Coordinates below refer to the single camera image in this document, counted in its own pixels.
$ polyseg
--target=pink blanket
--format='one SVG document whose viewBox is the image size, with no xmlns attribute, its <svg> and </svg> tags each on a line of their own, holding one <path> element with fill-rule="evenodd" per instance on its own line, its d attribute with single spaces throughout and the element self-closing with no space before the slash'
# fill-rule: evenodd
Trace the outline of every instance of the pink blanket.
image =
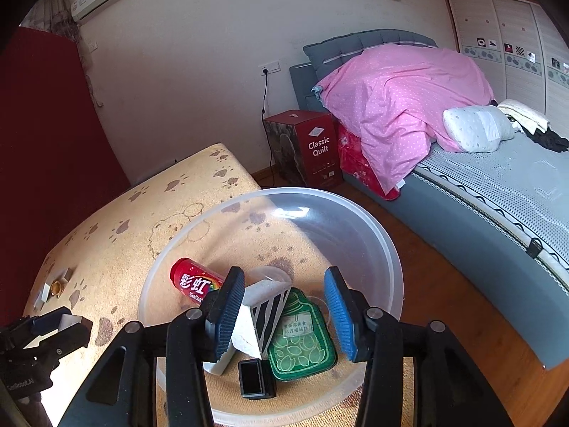
<svg viewBox="0 0 569 427">
<path fill-rule="evenodd" d="M 382 45 L 350 59 L 318 83 L 325 107 L 351 133 L 387 194 L 436 139 L 460 152 L 443 111 L 487 105 L 494 94 L 472 59 L 448 49 Z"/>
</svg>

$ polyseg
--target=white diamond logo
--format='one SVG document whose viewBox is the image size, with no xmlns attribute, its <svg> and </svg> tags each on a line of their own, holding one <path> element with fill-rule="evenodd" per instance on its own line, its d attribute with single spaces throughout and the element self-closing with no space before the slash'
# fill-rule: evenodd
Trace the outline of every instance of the white diamond logo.
<svg viewBox="0 0 569 427">
<path fill-rule="evenodd" d="M 314 127 L 314 129 L 308 134 L 308 136 L 320 136 L 320 133 L 324 131 L 323 128 Z"/>
</svg>

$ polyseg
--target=red box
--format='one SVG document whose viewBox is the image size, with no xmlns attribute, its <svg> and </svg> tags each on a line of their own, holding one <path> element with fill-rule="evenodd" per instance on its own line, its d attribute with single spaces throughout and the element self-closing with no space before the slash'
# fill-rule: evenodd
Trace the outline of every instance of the red box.
<svg viewBox="0 0 569 427">
<path fill-rule="evenodd" d="M 332 188 L 343 181 L 332 114 L 291 110 L 263 124 L 279 173 L 288 182 Z"/>
</svg>

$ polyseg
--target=curtain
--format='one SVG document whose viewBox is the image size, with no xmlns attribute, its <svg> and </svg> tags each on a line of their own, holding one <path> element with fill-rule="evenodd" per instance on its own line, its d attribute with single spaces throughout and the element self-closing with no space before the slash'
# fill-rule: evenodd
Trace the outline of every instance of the curtain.
<svg viewBox="0 0 569 427">
<path fill-rule="evenodd" d="M 79 31 L 79 26 L 71 16 L 69 0 L 39 0 L 33 8 L 30 9 L 30 12 L 28 12 L 20 26 L 54 33 L 55 35 L 60 35 L 73 41 L 78 48 L 79 59 L 81 59 L 83 71 L 85 72 L 85 80 L 87 81 L 87 87 L 89 88 L 93 104 L 97 107 L 103 106 L 103 103 L 95 98 L 91 79 L 86 73 L 86 70 L 91 65 L 91 58 L 89 50 Z"/>
</svg>

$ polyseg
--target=wardrobe door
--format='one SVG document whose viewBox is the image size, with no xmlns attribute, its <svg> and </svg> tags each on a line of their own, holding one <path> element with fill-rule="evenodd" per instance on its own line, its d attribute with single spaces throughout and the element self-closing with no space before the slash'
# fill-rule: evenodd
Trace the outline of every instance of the wardrobe door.
<svg viewBox="0 0 569 427">
<path fill-rule="evenodd" d="M 545 115 L 551 129 L 569 137 L 569 48 L 541 6 L 532 5 L 545 65 Z"/>
<path fill-rule="evenodd" d="M 506 99 L 500 29 L 492 0 L 449 0 L 460 52 L 474 59 L 494 91 L 494 98 Z"/>
<path fill-rule="evenodd" d="M 545 112 L 545 80 L 541 43 L 531 5 L 492 0 L 502 38 L 506 96 Z"/>
</svg>

